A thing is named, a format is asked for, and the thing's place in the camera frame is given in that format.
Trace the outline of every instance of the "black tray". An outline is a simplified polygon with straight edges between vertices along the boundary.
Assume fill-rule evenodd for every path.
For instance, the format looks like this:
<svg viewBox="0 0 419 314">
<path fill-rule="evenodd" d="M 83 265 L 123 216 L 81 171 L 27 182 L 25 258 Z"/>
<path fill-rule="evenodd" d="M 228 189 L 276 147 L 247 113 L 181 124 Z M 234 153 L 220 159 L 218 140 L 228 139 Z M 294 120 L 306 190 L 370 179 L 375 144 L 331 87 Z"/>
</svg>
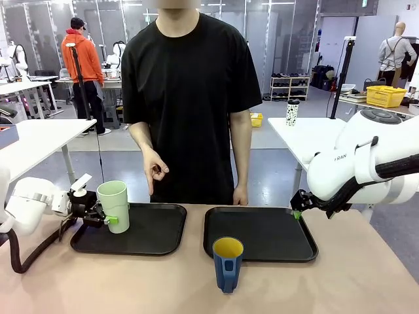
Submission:
<svg viewBox="0 0 419 314">
<path fill-rule="evenodd" d="M 318 255 L 304 219 L 288 208 L 216 207 L 205 214 L 204 250 L 220 237 L 244 244 L 243 260 L 250 262 L 309 262 Z"/>
<path fill-rule="evenodd" d="M 130 228 L 113 234 L 108 227 L 82 225 L 71 239 L 80 253 L 162 256 L 174 252 L 182 238 L 186 209 L 169 204 L 130 204 Z"/>
</svg>

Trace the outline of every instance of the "man's right hand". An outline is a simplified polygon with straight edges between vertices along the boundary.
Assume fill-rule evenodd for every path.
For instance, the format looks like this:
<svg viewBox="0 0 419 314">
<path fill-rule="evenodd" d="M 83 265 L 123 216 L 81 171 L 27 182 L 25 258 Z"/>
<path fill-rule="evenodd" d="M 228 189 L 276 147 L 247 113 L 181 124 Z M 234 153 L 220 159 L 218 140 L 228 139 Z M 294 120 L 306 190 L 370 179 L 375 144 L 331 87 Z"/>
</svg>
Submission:
<svg viewBox="0 0 419 314">
<path fill-rule="evenodd" d="M 143 150 L 144 172 L 149 185 L 149 195 L 153 195 L 153 180 L 161 181 L 169 172 L 169 167 L 151 148 Z"/>
</svg>

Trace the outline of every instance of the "person in orange hoodie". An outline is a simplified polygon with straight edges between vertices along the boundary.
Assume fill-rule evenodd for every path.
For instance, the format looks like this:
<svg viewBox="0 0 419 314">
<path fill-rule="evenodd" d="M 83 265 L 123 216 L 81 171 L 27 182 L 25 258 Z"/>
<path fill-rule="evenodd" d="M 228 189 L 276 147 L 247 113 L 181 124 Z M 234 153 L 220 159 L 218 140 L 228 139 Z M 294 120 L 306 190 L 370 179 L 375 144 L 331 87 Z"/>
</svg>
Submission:
<svg viewBox="0 0 419 314">
<path fill-rule="evenodd" d="M 74 82 L 73 91 L 77 107 L 77 118 L 86 119 L 86 111 L 82 100 L 79 78 L 77 75 L 76 65 L 73 57 L 73 51 L 66 44 L 74 43 L 79 56 L 79 63 L 81 74 L 83 76 L 84 89 L 86 90 L 87 102 L 92 109 L 93 117 L 97 120 L 96 132 L 98 135 L 105 135 L 111 133 L 110 129 L 103 127 L 103 109 L 102 101 L 103 94 L 101 87 L 103 87 L 103 75 L 99 61 L 98 52 L 93 43 L 83 36 L 86 28 L 84 22 L 80 18 L 71 19 L 71 28 L 67 29 L 67 36 L 65 36 L 61 51 L 64 58 L 65 67 Z M 87 135 L 89 130 L 86 130 L 82 135 Z"/>
</svg>

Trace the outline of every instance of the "man's arm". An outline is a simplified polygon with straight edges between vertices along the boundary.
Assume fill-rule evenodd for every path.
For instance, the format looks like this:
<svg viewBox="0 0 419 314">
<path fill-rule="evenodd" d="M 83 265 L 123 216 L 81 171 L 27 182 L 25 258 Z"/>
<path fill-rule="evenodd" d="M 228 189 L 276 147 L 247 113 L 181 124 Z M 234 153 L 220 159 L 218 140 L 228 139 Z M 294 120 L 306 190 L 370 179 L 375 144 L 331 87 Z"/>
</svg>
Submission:
<svg viewBox="0 0 419 314">
<path fill-rule="evenodd" d="M 92 63 L 92 68 L 96 74 L 96 77 L 98 78 L 98 82 L 101 86 L 103 86 L 103 73 L 102 73 L 102 66 L 100 65 L 98 52 L 96 51 L 96 48 L 94 48 L 94 45 L 89 41 L 89 58 L 90 62 Z"/>
<path fill-rule="evenodd" d="M 251 119 L 249 110 L 230 113 L 231 143 L 238 184 L 233 194 L 234 205 L 247 205 L 247 178 L 249 174 L 249 157 L 251 144 Z"/>
<path fill-rule="evenodd" d="M 146 122 L 129 124 L 132 138 L 143 153 L 144 172 L 149 185 L 149 195 L 153 195 L 153 180 L 161 181 L 169 172 L 169 167 L 160 156 L 153 150 L 151 143 L 150 127 Z"/>
</svg>

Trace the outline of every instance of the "man's left hand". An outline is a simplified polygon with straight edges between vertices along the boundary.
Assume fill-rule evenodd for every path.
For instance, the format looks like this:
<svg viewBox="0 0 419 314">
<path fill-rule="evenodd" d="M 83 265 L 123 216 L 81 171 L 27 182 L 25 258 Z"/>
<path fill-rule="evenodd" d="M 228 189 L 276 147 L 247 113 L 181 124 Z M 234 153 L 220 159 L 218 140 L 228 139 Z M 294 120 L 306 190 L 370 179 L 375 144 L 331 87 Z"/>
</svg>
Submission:
<svg viewBox="0 0 419 314">
<path fill-rule="evenodd" d="M 238 185 L 233 193 L 233 205 L 244 205 L 249 204 L 247 200 L 247 185 Z"/>
</svg>

